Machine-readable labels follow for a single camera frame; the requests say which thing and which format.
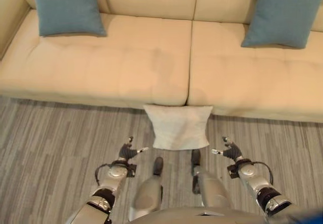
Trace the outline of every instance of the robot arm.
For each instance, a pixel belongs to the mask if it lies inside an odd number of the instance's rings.
[[[225,151],[213,149],[212,153],[223,155],[235,162],[228,167],[230,177],[240,178],[248,192],[268,216],[280,215],[280,213],[286,215],[289,210],[291,212],[299,210],[286,196],[279,193],[272,183],[257,173],[254,166],[256,162],[244,158],[239,147],[229,138],[224,137],[223,140],[229,149]]]
[[[128,164],[128,160],[148,150],[147,147],[140,150],[130,149],[132,140],[133,137],[130,137],[128,143],[122,146],[118,160],[111,164],[102,165],[108,165],[109,170],[107,177],[101,183],[97,179],[98,169],[96,170],[95,178],[98,183],[98,188],[86,203],[69,218],[67,221],[68,224],[112,223],[110,213],[116,198],[123,188],[125,179],[135,176],[136,166]]]

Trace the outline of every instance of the sofa armrest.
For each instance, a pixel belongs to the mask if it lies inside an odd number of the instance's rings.
[[[29,9],[25,0],[0,0],[0,60]]]

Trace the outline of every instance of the carpet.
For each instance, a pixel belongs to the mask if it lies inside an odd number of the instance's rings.
[[[201,151],[202,164],[223,181],[236,209],[261,213],[239,180],[228,176],[232,162],[210,152],[224,149],[223,135],[245,157],[266,162],[275,187],[294,203],[323,206],[323,124],[211,116],[206,134],[210,147]],[[64,223],[95,188],[96,167],[115,160],[131,135],[137,148],[153,144],[143,110],[0,97],[0,223]],[[135,190],[157,156],[165,161],[162,208],[200,206],[191,191],[190,154],[151,149],[135,157],[137,174],[126,181],[113,223],[127,222]],[[259,171],[268,177],[265,168]]]

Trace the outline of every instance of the robot leg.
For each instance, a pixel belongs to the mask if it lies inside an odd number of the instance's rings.
[[[192,151],[193,193],[201,194],[205,207],[231,208],[232,203],[222,182],[200,166],[200,151]]]
[[[163,171],[163,159],[156,158],[153,167],[153,176],[140,186],[132,202],[129,212],[129,221],[150,214],[160,209],[163,197],[161,174]]]

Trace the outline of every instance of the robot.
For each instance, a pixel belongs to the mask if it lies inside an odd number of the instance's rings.
[[[129,164],[129,160],[137,154],[148,150],[147,147],[133,150],[130,137],[119,152],[119,158],[111,164],[104,164],[95,171],[98,183],[97,190],[67,221],[71,224],[111,224],[111,211],[120,195],[127,177],[134,177],[136,165]],[[161,174],[163,171],[163,159],[158,157],[154,162],[153,174],[137,191],[129,211],[129,222],[132,224],[165,224],[165,223],[222,223],[222,224],[251,224],[251,223],[323,223],[302,222],[309,216],[319,216],[319,210],[303,211],[293,204],[286,196],[279,193],[273,186],[272,172],[270,181],[260,176],[254,166],[256,163],[245,158],[239,147],[228,137],[223,137],[224,151],[212,149],[213,154],[228,157],[234,161],[228,167],[230,177],[239,178],[246,187],[265,216],[232,209],[232,203],[228,193],[215,176],[210,174],[200,165],[200,151],[193,150],[192,163],[192,191],[200,194],[203,207],[184,207],[160,210],[163,197]],[[100,183],[97,175],[103,166],[109,166],[107,177]]]

